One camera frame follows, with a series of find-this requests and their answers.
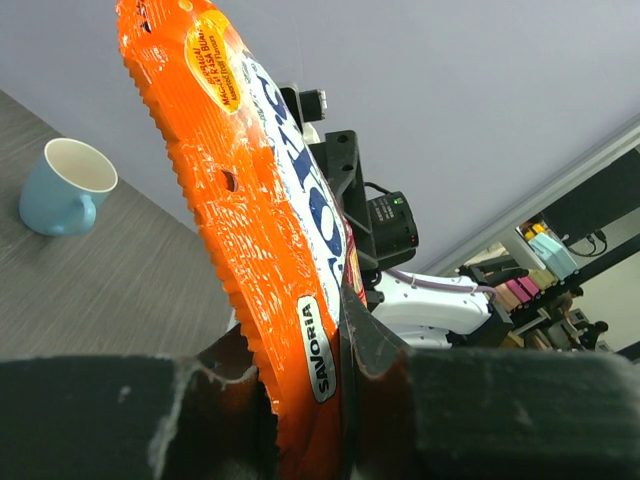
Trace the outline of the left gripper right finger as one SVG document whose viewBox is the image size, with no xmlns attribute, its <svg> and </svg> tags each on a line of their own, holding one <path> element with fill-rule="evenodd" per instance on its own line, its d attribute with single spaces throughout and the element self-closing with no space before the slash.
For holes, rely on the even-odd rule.
<svg viewBox="0 0 640 480">
<path fill-rule="evenodd" d="M 615 354 L 423 349 L 341 293 L 346 479 L 635 479 L 639 372 Z"/>
</svg>

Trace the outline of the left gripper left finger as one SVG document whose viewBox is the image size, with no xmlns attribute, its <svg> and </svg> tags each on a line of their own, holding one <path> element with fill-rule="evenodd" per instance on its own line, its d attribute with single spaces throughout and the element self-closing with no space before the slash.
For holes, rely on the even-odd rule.
<svg viewBox="0 0 640 480">
<path fill-rule="evenodd" d="M 274 479 L 275 427 L 235 329 L 194 356 L 1 363 L 5 479 Z"/>
</svg>

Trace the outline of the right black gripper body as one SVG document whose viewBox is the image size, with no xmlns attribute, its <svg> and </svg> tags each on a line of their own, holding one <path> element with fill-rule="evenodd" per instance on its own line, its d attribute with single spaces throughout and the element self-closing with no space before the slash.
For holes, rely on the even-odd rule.
<svg viewBox="0 0 640 480">
<path fill-rule="evenodd" d="M 296 86 L 281 86 L 279 90 L 298 126 L 309 126 L 311 123 L 305 123 L 302 118 L 299 99 L 302 91 Z M 323 141 L 310 145 L 310 150 L 351 227 L 360 269 L 377 269 L 378 259 L 356 133 L 352 130 L 326 133 Z"/>
</svg>

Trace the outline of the orange Fox's fruits candy bag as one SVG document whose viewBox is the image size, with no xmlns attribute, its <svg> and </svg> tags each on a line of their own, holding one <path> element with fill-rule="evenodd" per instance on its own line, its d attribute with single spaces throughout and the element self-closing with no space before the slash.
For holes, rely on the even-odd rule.
<svg viewBox="0 0 640 480">
<path fill-rule="evenodd" d="M 208 1 L 121 1 L 119 49 L 166 143 L 276 415 L 280 474 L 342 465 L 349 228 L 292 114 Z"/>
</svg>

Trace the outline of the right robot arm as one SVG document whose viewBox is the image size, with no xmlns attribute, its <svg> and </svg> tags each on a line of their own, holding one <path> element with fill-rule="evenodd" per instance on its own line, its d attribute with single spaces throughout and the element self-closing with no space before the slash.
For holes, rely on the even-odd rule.
<svg viewBox="0 0 640 480">
<path fill-rule="evenodd" d="M 280 93 L 354 235 L 374 317 L 415 347 L 500 346 L 513 324 L 491 285 L 471 274 L 433 277 L 398 270 L 419 245 L 409 202 L 400 191 L 364 180 L 355 132 L 318 139 L 313 124 L 325 116 L 324 91 L 283 86 Z"/>
</svg>

